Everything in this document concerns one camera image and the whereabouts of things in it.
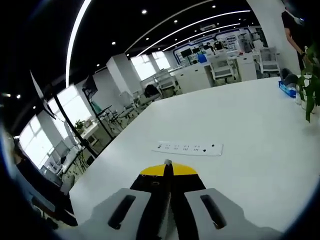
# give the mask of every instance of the electrical outlet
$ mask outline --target electrical outlet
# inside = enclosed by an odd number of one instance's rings
[[[168,154],[180,154],[190,156],[221,156],[223,151],[221,143],[181,143],[159,141],[152,151]]]

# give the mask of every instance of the black slot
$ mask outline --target black slot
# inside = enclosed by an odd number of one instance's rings
[[[108,225],[113,229],[120,229],[122,221],[125,219],[127,212],[129,211],[132,203],[136,199],[135,196],[127,195],[120,202],[114,213],[112,214],[110,220],[108,221]]]
[[[202,195],[201,200],[207,209],[208,213],[210,214],[210,217],[213,221],[213,225],[215,226],[216,229],[222,229],[224,228],[227,223],[222,216],[221,212],[219,211],[217,205],[215,202],[212,200],[212,198],[209,195]]]

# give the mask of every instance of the ceiling light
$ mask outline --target ceiling light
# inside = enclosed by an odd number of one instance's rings
[[[140,52],[140,53],[137,55],[137,57],[139,57],[139,56],[140,56],[141,54],[143,54],[144,52],[148,51],[148,50],[149,50],[150,48],[152,48],[154,45],[156,45],[156,44],[160,43],[161,41],[165,40],[166,38],[168,38],[168,37],[170,37],[170,36],[172,36],[172,35],[180,32],[180,31],[182,31],[182,30],[184,30],[184,29],[186,29],[186,28],[189,28],[189,27],[191,27],[191,26],[193,26],[193,25],[196,25],[196,24],[198,24],[198,23],[204,22],[204,21],[209,20],[209,19],[214,19],[214,18],[217,18],[217,17],[225,16],[225,15],[248,13],[248,12],[251,12],[251,10],[242,10],[242,11],[226,12],[226,13],[222,13],[222,14],[219,14],[219,15],[207,17],[207,18],[205,18],[205,19],[202,19],[202,20],[196,21],[196,22],[194,22],[194,23],[191,23],[191,24],[189,24],[189,25],[187,25],[187,26],[184,26],[184,27],[182,27],[182,28],[180,28],[180,29],[178,29],[178,30],[170,33],[169,35],[161,38],[160,40],[156,41],[155,43],[151,44],[151,45],[148,46],[145,50],[143,50],[142,52]]]
[[[75,43],[78,28],[80,26],[80,22],[81,22],[82,18],[84,17],[84,14],[85,14],[90,3],[91,3],[91,0],[84,0],[82,6],[80,8],[80,11],[79,11],[78,15],[76,16],[76,19],[75,19],[75,22],[74,22],[74,25],[73,25],[73,28],[71,31],[68,50],[66,52],[66,65],[65,65],[65,87],[66,88],[69,87],[69,74],[70,74],[70,62],[71,62],[72,48],[74,47],[74,43]]]
[[[206,34],[206,33],[209,33],[209,32],[211,32],[211,31],[214,31],[214,30],[224,29],[224,28],[228,28],[228,27],[232,27],[232,26],[237,26],[237,25],[240,25],[240,23],[235,23],[235,24],[231,24],[231,25],[227,25],[227,26],[221,26],[221,27],[217,27],[217,28],[214,28],[214,29],[205,31],[205,32],[203,32],[203,33],[198,33],[198,34],[193,35],[193,36],[190,36],[190,37],[188,37],[188,38],[186,38],[186,39],[184,39],[184,40],[182,40],[182,41],[179,41],[179,42],[177,42],[177,43],[175,43],[175,44],[167,47],[166,49],[163,49],[162,51],[166,51],[166,50],[168,50],[169,48],[172,48],[172,47],[175,46],[175,45],[178,45],[178,44],[180,44],[180,43],[182,43],[182,42],[184,42],[184,41],[187,41],[187,40],[192,39],[192,38],[194,38],[194,37],[200,36],[200,35],[202,35],[202,34]]]

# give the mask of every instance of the gray plastic part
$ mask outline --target gray plastic part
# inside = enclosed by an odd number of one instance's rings
[[[184,193],[191,207],[199,240],[277,240],[281,233],[270,227],[258,227],[245,219],[243,209],[214,188]],[[201,196],[209,196],[226,225],[217,229]]]
[[[108,222],[126,196],[135,196],[135,200],[121,222],[120,229],[114,229]],[[121,188],[97,205],[89,220],[77,227],[58,229],[56,232],[65,240],[135,240],[150,196],[150,192]]]

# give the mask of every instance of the potted plant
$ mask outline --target potted plant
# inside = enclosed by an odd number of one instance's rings
[[[75,129],[79,134],[82,134],[84,132],[84,124],[85,124],[85,121],[81,121],[81,120],[78,120],[75,122]]]
[[[320,106],[320,64],[316,55],[316,45],[309,48],[305,47],[306,61],[305,69],[301,71],[301,77],[298,79],[298,91],[302,101],[306,102],[305,119],[310,123],[310,114],[314,107]]]

